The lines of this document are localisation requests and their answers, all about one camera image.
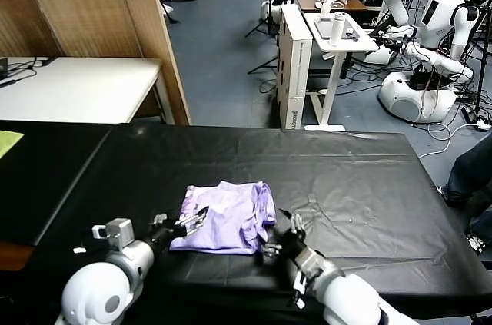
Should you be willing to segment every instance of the black table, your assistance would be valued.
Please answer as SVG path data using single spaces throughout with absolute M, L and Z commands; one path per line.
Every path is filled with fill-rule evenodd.
M 0 121 L 24 137 L 0 158 L 0 240 L 36 245 L 111 125 Z
M 56 313 L 66 280 L 104 258 L 104 242 L 89 255 L 71 251 L 90 242 L 93 224 L 130 217 L 144 234 L 156 213 L 178 213 L 189 184 L 220 180 L 269 183 L 276 207 L 301 213 L 308 244 L 411 317 L 492 303 L 488 272 L 403 135 L 139 124 L 117 126 L 98 150 L 29 262 L 22 300 L 30 309 L 51 301 Z M 288 222 L 278 217 L 282 231 Z M 219 303 L 319 319 L 315 303 L 286 307 L 292 275 L 292 266 L 260 257 L 164 254 L 130 318 Z

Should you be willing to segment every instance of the person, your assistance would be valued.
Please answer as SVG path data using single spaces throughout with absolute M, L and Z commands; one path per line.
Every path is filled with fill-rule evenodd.
M 446 185 L 438 190 L 450 207 L 464 207 L 473 194 L 492 180 L 492 130 L 454 162 Z M 487 209 L 472 217 L 467 239 L 480 254 L 492 242 L 492 201 Z

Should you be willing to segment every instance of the folded fabric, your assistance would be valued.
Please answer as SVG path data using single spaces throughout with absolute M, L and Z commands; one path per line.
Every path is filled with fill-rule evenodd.
M 174 239 L 170 250 L 196 250 L 211 254 L 253 254 L 268 239 L 266 225 L 275 224 L 274 200 L 266 183 L 217 187 L 189 186 L 181 217 L 209 207 L 203 226 L 190 237 Z
M 0 158 L 21 139 L 23 134 L 12 131 L 0 131 Z

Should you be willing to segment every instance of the shoe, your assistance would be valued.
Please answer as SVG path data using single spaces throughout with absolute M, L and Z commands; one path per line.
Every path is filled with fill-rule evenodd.
M 443 198 L 444 202 L 446 202 L 446 205 L 449 206 L 449 207 L 458 207 L 459 208 L 459 207 L 463 207 L 467 203 L 466 201 L 451 201 L 451 200 L 448 200 L 444 196 L 443 188 L 442 187 L 436 187 L 436 189 L 439 192 L 439 194 L 441 195 L 441 197 Z
M 487 244 L 475 234 L 473 234 L 473 232 L 467 234 L 467 240 L 477 255 L 481 254 L 487 246 Z

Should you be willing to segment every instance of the white desk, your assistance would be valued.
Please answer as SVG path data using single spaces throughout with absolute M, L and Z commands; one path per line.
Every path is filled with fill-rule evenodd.
M 330 41 L 323 39 L 314 25 L 314 20 L 320 17 L 318 13 L 307 13 L 304 14 L 304 19 L 307 22 L 307 26 L 311 31 L 317 45 L 323 52 L 330 52 L 334 54 L 334 63 L 331 67 L 330 79 L 328 81 L 328 87 L 326 89 L 326 95 L 324 97 L 323 105 L 321 106 L 319 94 L 310 93 L 309 97 L 313 103 L 314 112 L 316 113 L 317 122 L 321 126 L 318 129 L 330 130 L 328 126 L 328 118 L 330 117 L 331 107 L 333 105 L 333 100 L 335 93 L 337 92 L 338 82 L 340 81 L 341 66 L 344 62 L 345 57 L 348 52 L 372 52 L 377 50 L 376 43 L 371 37 L 360 27 L 360 25 L 351 17 L 349 14 L 347 16 L 347 23 L 359 34 L 358 41 L 353 41 L 351 39 L 342 39 L 338 46 L 330 45 Z
M 8 63 L 33 58 L 9 58 Z M 161 62 L 147 58 L 57 58 L 35 64 L 37 75 L 0 88 L 0 119 L 75 123 L 128 123 L 153 91 L 174 124 Z M 23 71 L 0 83 L 30 75 Z

